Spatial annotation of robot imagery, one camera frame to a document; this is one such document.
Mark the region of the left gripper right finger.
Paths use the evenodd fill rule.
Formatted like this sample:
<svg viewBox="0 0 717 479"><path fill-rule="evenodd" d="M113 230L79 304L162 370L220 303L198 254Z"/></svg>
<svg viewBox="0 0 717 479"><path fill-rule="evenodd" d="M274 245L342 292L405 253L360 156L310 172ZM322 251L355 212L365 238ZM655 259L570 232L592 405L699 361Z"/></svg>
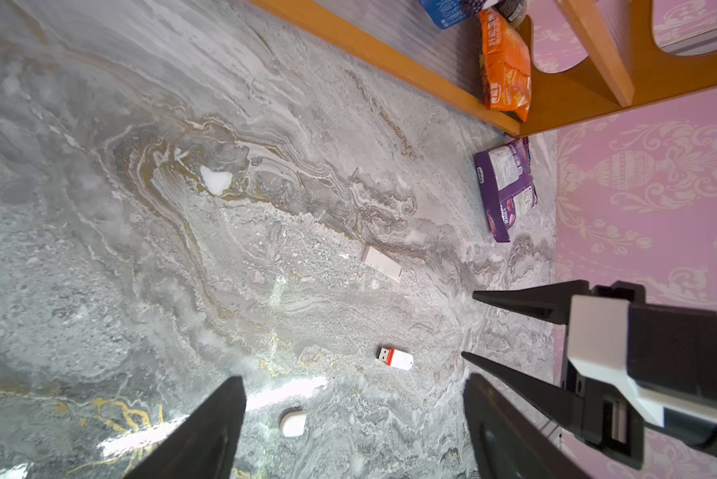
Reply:
<svg viewBox="0 0 717 479"><path fill-rule="evenodd" d="M587 476L483 376L468 377L463 404L481 478Z"/></svg>

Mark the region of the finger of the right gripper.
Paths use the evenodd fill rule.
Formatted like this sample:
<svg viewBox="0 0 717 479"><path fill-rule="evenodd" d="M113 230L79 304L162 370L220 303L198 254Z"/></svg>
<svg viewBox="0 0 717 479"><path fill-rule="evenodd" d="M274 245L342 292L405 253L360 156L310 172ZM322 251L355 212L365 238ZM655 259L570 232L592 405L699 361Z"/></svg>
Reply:
<svg viewBox="0 0 717 479"><path fill-rule="evenodd" d="M589 295L588 281L566 281L518 291L474 291L480 303L519 313L554 325L568 325L571 301L576 295Z"/></svg>
<svg viewBox="0 0 717 479"><path fill-rule="evenodd" d="M496 376L562 428L580 427L580 398L575 393L471 352L461 357Z"/></svg>

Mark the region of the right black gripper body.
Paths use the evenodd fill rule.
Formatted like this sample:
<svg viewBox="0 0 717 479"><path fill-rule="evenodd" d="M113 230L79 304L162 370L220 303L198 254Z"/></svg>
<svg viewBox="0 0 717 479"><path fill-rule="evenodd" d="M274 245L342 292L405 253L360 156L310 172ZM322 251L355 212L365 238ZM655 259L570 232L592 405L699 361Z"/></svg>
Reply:
<svg viewBox="0 0 717 479"><path fill-rule="evenodd" d="M640 470L645 423L635 407L627 351L629 307L646 303L646 289L626 281L609 287L566 281L561 287L562 386L583 402L581 425L568 429L609 459Z"/></svg>

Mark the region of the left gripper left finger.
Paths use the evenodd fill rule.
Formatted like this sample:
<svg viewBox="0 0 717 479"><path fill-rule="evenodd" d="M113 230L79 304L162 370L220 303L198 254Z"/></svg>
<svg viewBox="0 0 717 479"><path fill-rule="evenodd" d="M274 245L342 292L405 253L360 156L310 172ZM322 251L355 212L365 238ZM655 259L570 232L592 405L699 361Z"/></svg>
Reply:
<svg viewBox="0 0 717 479"><path fill-rule="evenodd" d="M127 476L230 478L245 413L242 377L230 377Z"/></svg>

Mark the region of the white rounded usb cap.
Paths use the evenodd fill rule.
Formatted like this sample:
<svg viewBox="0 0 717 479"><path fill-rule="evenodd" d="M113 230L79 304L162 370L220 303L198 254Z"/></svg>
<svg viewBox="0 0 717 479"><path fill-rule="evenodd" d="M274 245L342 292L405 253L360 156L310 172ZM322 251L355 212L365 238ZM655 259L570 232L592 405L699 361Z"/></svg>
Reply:
<svg viewBox="0 0 717 479"><path fill-rule="evenodd" d="M301 437L306 432L308 413L302 409L286 411L280 419L280 434L286 438Z"/></svg>

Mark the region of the white red usb drive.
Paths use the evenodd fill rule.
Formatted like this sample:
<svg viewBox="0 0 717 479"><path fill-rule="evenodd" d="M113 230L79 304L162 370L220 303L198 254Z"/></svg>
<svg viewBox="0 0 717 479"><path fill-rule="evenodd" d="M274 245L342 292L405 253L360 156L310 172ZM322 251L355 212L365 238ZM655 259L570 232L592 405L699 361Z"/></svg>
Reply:
<svg viewBox="0 0 717 479"><path fill-rule="evenodd" d="M410 353L392 347L381 346L376 357L385 365L404 371L412 369L414 364L414 358Z"/></svg>

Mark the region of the white rectangular usb drive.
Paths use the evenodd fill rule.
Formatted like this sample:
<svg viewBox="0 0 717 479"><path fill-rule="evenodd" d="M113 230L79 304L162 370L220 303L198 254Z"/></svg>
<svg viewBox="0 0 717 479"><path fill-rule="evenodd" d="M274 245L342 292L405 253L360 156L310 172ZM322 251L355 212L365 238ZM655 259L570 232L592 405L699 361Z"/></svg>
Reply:
<svg viewBox="0 0 717 479"><path fill-rule="evenodd" d="M372 245L367 245L362 253L361 262L392 281L400 282L402 266Z"/></svg>

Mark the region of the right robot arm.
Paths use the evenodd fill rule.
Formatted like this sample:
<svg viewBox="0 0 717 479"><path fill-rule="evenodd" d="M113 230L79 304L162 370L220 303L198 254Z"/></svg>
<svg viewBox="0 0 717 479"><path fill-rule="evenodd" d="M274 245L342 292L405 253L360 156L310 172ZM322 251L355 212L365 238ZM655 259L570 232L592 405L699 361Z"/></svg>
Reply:
<svg viewBox="0 0 717 479"><path fill-rule="evenodd" d="M474 353L465 359L588 447L639 469L651 429L717 458L717 311L651 305L643 285L626 281L472 296L564 327L560 385Z"/></svg>

